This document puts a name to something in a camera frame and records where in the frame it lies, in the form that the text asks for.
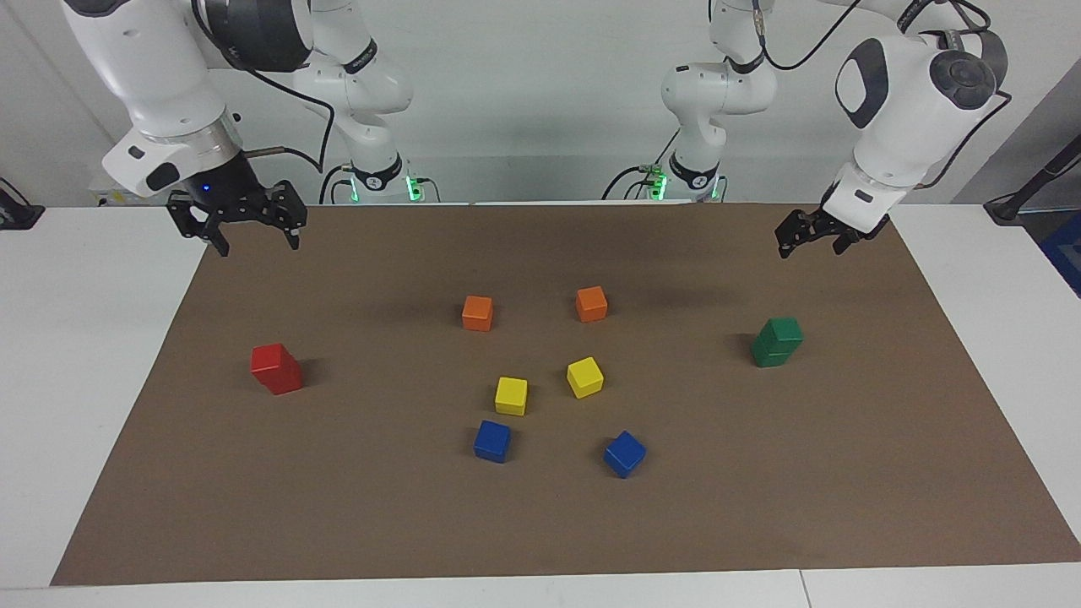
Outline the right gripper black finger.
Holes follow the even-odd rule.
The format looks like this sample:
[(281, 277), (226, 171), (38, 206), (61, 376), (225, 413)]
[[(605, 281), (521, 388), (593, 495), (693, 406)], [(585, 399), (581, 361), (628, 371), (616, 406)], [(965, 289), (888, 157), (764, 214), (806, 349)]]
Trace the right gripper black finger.
[(228, 257), (231, 244), (221, 234), (221, 219), (216, 213), (206, 213), (193, 201), (187, 191), (170, 191), (166, 197), (166, 212), (184, 238), (193, 238), (212, 247), (221, 257)]
[(256, 220), (282, 232), (291, 250), (301, 249), (301, 230), (307, 225), (307, 207), (291, 182), (282, 180), (258, 193)]

